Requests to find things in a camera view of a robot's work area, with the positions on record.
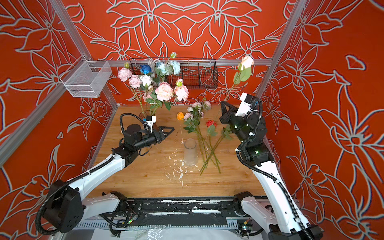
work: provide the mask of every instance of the flower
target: flower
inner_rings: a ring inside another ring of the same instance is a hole
[[[143,95],[143,99],[144,99],[144,101],[147,101],[147,99],[153,99],[151,97],[151,92],[147,93],[147,96]]]
[[[211,109],[211,103],[209,101],[204,101],[203,109]]]
[[[243,71],[246,68],[250,68],[254,64],[254,61],[251,56],[246,55],[245,57],[242,57],[242,61],[240,64],[237,66],[237,68],[239,68],[239,71]]]
[[[184,119],[184,113],[179,112],[179,113],[177,114],[177,119],[178,119],[178,120],[183,120],[183,119]]]
[[[169,83],[162,82],[156,88],[155,93],[157,94],[158,100],[169,101],[173,95],[173,89],[170,87]]]
[[[166,65],[164,63],[156,63],[156,67],[161,71],[163,76],[166,75],[167,71],[166,71]]]
[[[193,115],[192,115],[192,113],[186,113],[185,115],[184,115],[184,120],[188,120],[188,119],[191,119],[191,120],[193,120]]]
[[[192,104],[192,107],[200,110],[201,109],[201,103],[194,103],[194,104]]]
[[[179,78],[179,80],[176,81],[176,86],[181,87],[183,85],[183,79]]]
[[[151,66],[147,64],[141,65],[140,72],[142,72],[143,74],[151,73],[152,72]]]
[[[206,122],[206,125],[207,127],[211,126],[211,125],[214,125],[215,127],[217,127],[217,123],[214,121],[214,120],[209,120]]]
[[[140,84],[142,84],[138,75],[132,75],[129,79],[129,85],[133,88],[139,88]]]
[[[148,76],[148,75],[141,75],[140,80],[142,81],[144,87],[147,87],[147,88],[149,88],[149,86],[152,83],[152,78],[151,76]]]
[[[175,95],[177,96],[177,100],[181,101],[184,100],[186,101],[188,98],[188,88],[184,85],[181,85],[181,87],[175,87]]]
[[[120,78],[122,82],[125,82],[131,76],[132,76],[132,71],[129,70],[128,68],[122,68],[119,70],[118,78]]]
[[[173,67],[173,73],[175,75],[178,75],[180,73],[180,70],[181,70],[180,63],[177,61],[169,61],[169,64],[172,65],[172,67]]]

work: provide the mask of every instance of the wooden tabletop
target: wooden tabletop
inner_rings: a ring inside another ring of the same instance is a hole
[[[139,156],[125,169],[115,173],[96,187],[88,197],[101,196],[102,192],[118,191],[127,197],[213,197],[233,196],[239,192],[249,191],[253,195],[265,195],[265,192],[250,169],[243,166],[236,158],[235,149],[239,141],[235,135],[233,140],[224,139],[215,153],[221,162],[221,173],[212,163],[200,176],[202,159],[199,152],[197,166],[186,166],[183,163],[184,144],[188,138],[197,139],[195,133],[187,133],[183,129],[183,121],[177,120],[178,112],[186,112],[187,106],[173,106],[170,111],[165,107],[156,112],[156,124],[158,126],[174,127],[175,131],[162,143],[152,146],[145,156]],[[139,115],[139,106],[120,106],[113,118],[112,125],[104,139],[103,145],[96,158],[96,163],[104,160],[111,154],[111,148],[119,145],[123,137],[120,129],[119,117],[122,113],[134,113]],[[213,106],[206,111],[200,123],[202,134],[206,133],[206,121],[218,121],[216,137],[212,138],[214,145],[220,137],[221,116],[220,106]],[[125,116],[124,127],[139,122],[129,116]]]

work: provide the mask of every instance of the red floral wallpaper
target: red floral wallpaper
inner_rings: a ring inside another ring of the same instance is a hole
[[[87,48],[96,60],[179,56],[236,59],[245,54],[271,58],[294,0],[63,0]],[[189,104],[206,96],[219,103],[233,84],[235,70],[222,67],[215,90],[193,90]],[[255,67],[248,83],[237,92],[253,92],[265,66]],[[125,83],[112,78],[110,90],[120,104],[137,104]],[[234,93],[231,100],[239,99]]]
[[[1,1],[0,42],[1,145],[80,54],[46,0]],[[88,167],[112,112],[103,93],[64,93],[0,168],[0,239],[42,237],[35,215],[50,185]]]
[[[384,4],[308,1],[267,86],[267,138],[325,239],[384,237]]]

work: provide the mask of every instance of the black wire basket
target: black wire basket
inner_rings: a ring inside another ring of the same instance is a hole
[[[140,75],[141,65],[148,64],[148,61],[166,62],[168,57],[155,57],[155,58],[130,58],[130,69],[133,74]],[[177,75],[171,74],[166,76],[166,81],[171,87],[176,86],[176,81],[181,78],[183,84],[188,89],[215,89],[218,83],[218,73],[216,66],[216,59],[208,58],[182,58],[176,57],[171,59],[180,64],[180,73]]]

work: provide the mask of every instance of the metal basket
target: metal basket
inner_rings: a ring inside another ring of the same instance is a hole
[[[112,74],[108,61],[104,63],[99,72],[95,72],[97,68],[91,69],[87,61],[81,61],[78,65],[69,78],[61,80],[65,88],[73,97],[97,98]]]
[[[148,64],[149,61],[166,62],[168,57],[160,58],[131,58],[129,62],[131,64],[130,69],[133,74],[140,75],[140,68],[143,64]],[[167,82],[171,87],[176,86],[176,81],[179,78],[183,79],[183,84],[188,89],[215,89],[218,83],[218,74],[216,59],[208,58],[181,58],[176,57],[172,59],[180,63],[181,71],[178,75],[166,76]]]

